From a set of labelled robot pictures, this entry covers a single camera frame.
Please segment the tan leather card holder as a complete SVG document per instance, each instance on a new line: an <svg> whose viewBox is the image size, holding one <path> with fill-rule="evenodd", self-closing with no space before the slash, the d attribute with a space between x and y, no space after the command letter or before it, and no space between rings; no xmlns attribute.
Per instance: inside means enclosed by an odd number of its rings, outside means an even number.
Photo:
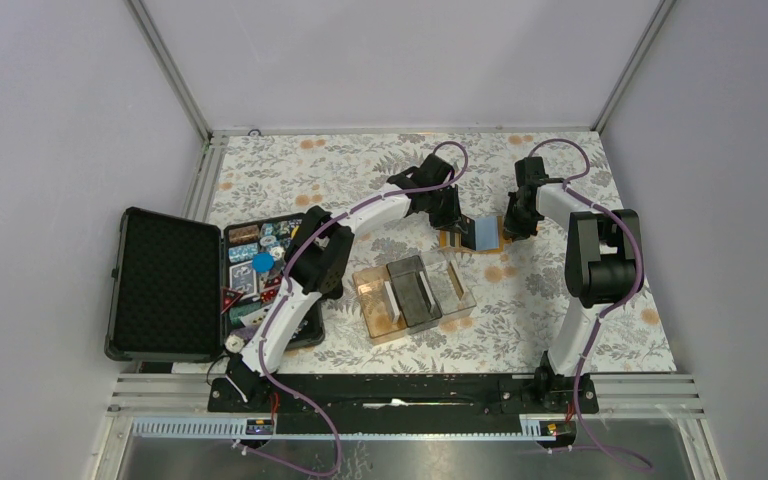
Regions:
<svg viewBox="0 0 768 480"><path fill-rule="evenodd" d="M474 219L477 223L477 250L449 249L457 252L476 254L501 253L509 241L503 237L503 217L486 216Z"/></svg>

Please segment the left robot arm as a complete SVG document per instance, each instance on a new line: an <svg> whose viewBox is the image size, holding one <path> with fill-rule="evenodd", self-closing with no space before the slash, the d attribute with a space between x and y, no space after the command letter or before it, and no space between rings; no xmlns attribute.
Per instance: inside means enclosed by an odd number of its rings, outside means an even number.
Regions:
<svg viewBox="0 0 768 480"><path fill-rule="evenodd" d="M304 214L285 256L275 302L257 329L246 331L244 346L228 361L225 381L242 408L256 411L267 404L270 386L277 383L273 375L305 315L319 300L342 295L343 276L358 235L420 212L428 215L434 229L466 231L456 183L468 165L467 154L462 166L455 168L433 151L420 166L389 177L343 213L316 206Z"/></svg>

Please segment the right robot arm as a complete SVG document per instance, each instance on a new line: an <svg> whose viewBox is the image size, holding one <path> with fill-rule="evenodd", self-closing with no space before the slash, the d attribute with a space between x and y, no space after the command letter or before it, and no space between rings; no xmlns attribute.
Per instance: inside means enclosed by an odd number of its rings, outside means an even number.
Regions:
<svg viewBox="0 0 768 480"><path fill-rule="evenodd" d="M628 302L642 287L642 247L638 214L608 210L573 193L551 178L543 159L514 164L516 189L503 221L504 238L525 240L542 220L567 233L564 281L571 296L561 330L535 371L533 396L543 410L557 412L584 385L589 353L609 312Z"/></svg>

